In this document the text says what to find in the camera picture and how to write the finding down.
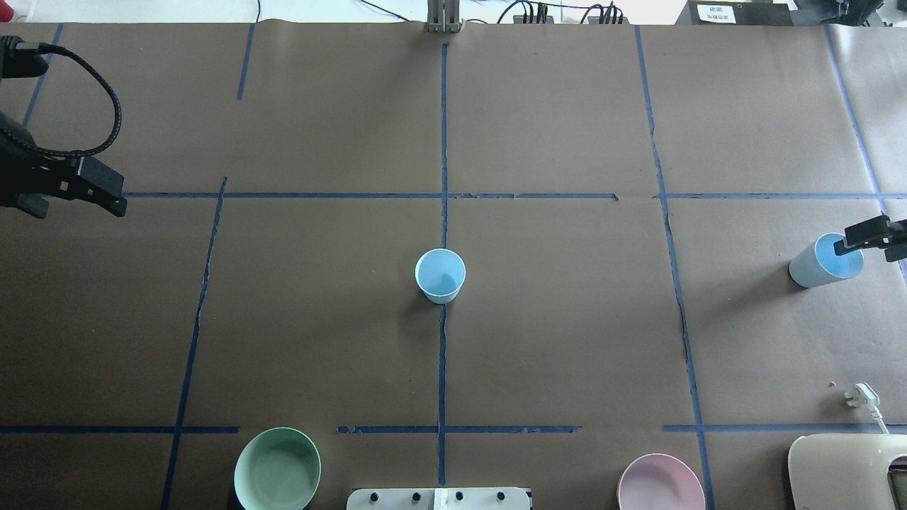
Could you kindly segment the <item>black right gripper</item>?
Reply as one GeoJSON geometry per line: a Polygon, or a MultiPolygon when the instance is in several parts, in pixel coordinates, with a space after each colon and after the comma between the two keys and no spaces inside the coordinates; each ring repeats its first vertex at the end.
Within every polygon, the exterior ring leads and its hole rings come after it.
{"type": "Polygon", "coordinates": [[[871,217],[845,228],[841,241],[833,245],[835,255],[843,257],[863,249],[884,249],[888,264],[906,258],[906,220],[894,222],[888,215],[871,217]]]}

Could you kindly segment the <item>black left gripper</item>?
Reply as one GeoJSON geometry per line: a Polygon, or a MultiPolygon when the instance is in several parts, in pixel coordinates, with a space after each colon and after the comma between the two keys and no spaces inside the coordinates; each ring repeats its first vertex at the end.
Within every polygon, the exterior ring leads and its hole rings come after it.
{"type": "Polygon", "coordinates": [[[93,203],[116,217],[124,217],[124,177],[100,159],[54,159],[30,152],[2,135],[1,206],[45,219],[48,196],[93,203]]]}

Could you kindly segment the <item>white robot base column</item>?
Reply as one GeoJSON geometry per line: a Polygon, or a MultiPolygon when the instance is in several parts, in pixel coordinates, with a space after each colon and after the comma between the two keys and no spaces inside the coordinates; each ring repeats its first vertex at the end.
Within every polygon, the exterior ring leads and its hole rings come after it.
{"type": "Polygon", "coordinates": [[[530,489],[521,487],[361,488],[347,509],[532,509],[530,489]]]}

